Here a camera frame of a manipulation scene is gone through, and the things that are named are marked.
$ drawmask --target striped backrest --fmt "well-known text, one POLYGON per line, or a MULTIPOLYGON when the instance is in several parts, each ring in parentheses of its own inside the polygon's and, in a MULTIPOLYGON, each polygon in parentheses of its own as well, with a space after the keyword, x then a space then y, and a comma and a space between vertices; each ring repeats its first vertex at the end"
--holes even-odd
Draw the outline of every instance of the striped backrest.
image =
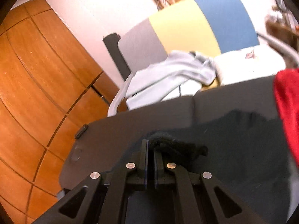
POLYGON ((136 25, 119 41, 131 71, 165 60, 172 50, 221 53, 258 45, 240 0, 183 0, 136 25))

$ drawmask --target red garment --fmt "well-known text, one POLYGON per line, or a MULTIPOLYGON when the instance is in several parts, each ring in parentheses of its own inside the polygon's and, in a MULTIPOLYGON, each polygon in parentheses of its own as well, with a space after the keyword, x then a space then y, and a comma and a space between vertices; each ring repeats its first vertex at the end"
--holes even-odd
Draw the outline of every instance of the red garment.
POLYGON ((299 69, 280 71, 273 86, 286 139, 299 166, 299 69))

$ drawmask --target metal pin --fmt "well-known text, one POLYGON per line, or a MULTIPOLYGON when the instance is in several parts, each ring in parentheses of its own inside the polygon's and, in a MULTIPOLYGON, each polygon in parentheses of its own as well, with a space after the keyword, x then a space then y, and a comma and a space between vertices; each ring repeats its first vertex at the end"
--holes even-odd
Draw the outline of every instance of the metal pin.
POLYGON ((127 163, 126 164, 126 167, 128 168, 128 169, 132 169, 132 168, 134 168, 136 165, 135 165, 135 163, 133 163, 133 162, 129 162, 129 163, 127 163))
POLYGON ((93 172, 93 173, 90 174, 90 177, 92 179, 97 179, 98 177, 100 177, 100 174, 98 172, 93 172))
POLYGON ((202 176, 205 178, 205 179, 210 179, 212 177, 212 174, 210 172, 204 172, 202 173, 202 176))
POLYGON ((174 169, 174 168, 176 167, 176 164, 173 163, 173 162, 169 162, 169 163, 167 164, 167 167, 170 168, 170 169, 174 169))

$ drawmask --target white pillow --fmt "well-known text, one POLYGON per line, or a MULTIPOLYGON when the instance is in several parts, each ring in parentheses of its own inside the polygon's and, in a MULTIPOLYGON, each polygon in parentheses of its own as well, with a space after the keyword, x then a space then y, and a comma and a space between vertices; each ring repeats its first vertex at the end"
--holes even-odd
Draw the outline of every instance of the white pillow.
POLYGON ((214 62, 220 85, 276 75, 286 68, 282 56, 266 44, 226 52, 214 62))

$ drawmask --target wooden cabinet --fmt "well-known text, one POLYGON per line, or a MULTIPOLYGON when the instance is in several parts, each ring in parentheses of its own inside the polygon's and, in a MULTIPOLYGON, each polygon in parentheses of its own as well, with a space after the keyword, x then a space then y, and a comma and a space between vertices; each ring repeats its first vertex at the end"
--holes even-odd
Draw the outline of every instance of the wooden cabinet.
POLYGON ((56 202, 75 133, 107 116, 118 88, 45 0, 0 25, 0 75, 0 202, 31 223, 56 202))

